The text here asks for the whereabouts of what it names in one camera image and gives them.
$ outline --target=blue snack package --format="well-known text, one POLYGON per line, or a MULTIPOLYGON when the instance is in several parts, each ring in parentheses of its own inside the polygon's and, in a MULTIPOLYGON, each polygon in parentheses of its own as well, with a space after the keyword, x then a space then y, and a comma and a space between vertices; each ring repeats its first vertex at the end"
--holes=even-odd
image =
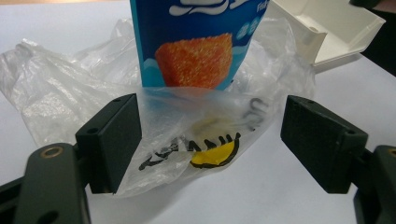
POLYGON ((269 0, 131 0, 144 87, 224 90, 269 0))

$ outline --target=white cardboard box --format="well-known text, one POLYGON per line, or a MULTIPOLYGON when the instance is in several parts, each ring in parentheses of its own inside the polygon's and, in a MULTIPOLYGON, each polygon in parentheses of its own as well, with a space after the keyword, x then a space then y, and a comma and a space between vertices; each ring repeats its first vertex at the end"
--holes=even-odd
POLYGON ((385 20, 349 0, 271 0, 266 18, 286 18, 297 52, 318 65, 364 51, 385 20))

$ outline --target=orange snack on package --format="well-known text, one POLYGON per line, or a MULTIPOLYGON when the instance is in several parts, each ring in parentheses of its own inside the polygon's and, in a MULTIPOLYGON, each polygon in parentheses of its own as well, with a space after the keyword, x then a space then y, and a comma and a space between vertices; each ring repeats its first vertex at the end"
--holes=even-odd
POLYGON ((155 58, 166 86, 215 89, 233 60, 232 35, 223 34, 162 44, 155 58))

